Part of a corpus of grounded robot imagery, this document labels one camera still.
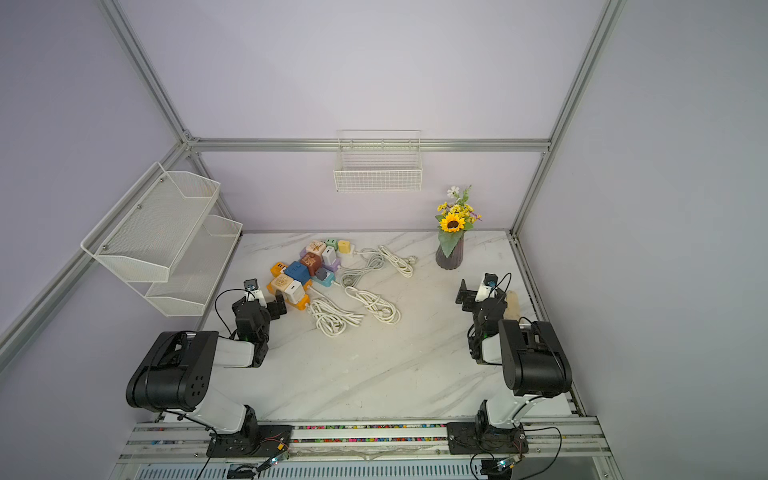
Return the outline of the orange power strip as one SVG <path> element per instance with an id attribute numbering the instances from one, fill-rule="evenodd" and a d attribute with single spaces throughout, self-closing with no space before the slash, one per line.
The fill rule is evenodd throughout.
<path id="1" fill-rule="evenodd" d="M 310 303 L 303 284 L 285 274 L 275 277 L 267 285 L 267 289 L 275 296 L 281 294 L 287 304 L 300 311 L 304 311 Z"/>
<path id="2" fill-rule="evenodd" d="M 287 264 L 283 262 L 276 262 L 271 268 L 270 273 L 273 278 L 278 277 L 280 274 L 284 272 L 284 270 L 288 267 Z"/>

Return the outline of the blue cube adapter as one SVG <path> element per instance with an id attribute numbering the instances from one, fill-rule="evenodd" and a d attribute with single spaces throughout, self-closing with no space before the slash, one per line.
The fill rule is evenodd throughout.
<path id="1" fill-rule="evenodd" d="M 311 274 L 308 267 L 300 261 L 293 261 L 284 270 L 283 273 L 302 285 L 311 280 Z"/>

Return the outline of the beige cube adapter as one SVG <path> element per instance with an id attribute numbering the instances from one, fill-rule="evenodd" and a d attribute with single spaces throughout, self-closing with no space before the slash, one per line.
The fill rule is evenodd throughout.
<path id="1" fill-rule="evenodd" d="M 285 292 L 293 282 L 293 278 L 284 273 L 280 273 L 267 285 L 267 289 L 270 293 L 275 295 L 277 292 Z"/>

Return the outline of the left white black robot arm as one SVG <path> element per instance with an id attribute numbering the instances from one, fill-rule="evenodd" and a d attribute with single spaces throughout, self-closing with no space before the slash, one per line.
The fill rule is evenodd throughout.
<path id="1" fill-rule="evenodd" d="M 213 387 L 212 374 L 216 367 L 260 367 L 268 352 L 270 324 L 287 307 L 280 293 L 266 301 L 251 291 L 234 304 L 233 312 L 234 339 L 216 331 L 161 333 L 128 382 L 128 405 L 172 413 L 220 435 L 256 437 L 253 408 Z"/>

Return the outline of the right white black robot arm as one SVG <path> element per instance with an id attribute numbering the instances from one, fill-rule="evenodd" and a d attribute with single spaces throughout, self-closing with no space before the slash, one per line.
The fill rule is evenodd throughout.
<path id="1" fill-rule="evenodd" d="M 572 370 L 549 322 L 526 317 L 507 319 L 507 292 L 495 274 L 486 274 L 476 289 L 460 283 L 455 303 L 472 314 L 467 331 L 471 358 L 481 366 L 499 367 L 507 391 L 481 403 L 475 428 L 512 429 L 537 404 L 570 391 Z"/>

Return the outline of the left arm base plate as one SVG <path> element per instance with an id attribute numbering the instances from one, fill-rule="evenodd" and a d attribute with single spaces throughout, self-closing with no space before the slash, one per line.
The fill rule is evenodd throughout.
<path id="1" fill-rule="evenodd" d="M 232 434 L 218 434 L 209 443 L 208 458 L 272 458 L 288 451 L 294 427 L 261 425 Z"/>

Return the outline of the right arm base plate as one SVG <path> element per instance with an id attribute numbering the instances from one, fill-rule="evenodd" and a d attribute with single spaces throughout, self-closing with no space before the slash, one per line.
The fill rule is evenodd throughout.
<path id="1" fill-rule="evenodd" d="M 452 455 L 491 453 L 527 454 L 527 434 L 520 428 L 488 426 L 483 431 L 472 422 L 450 422 L 446 425 L 449 452 Z"/>

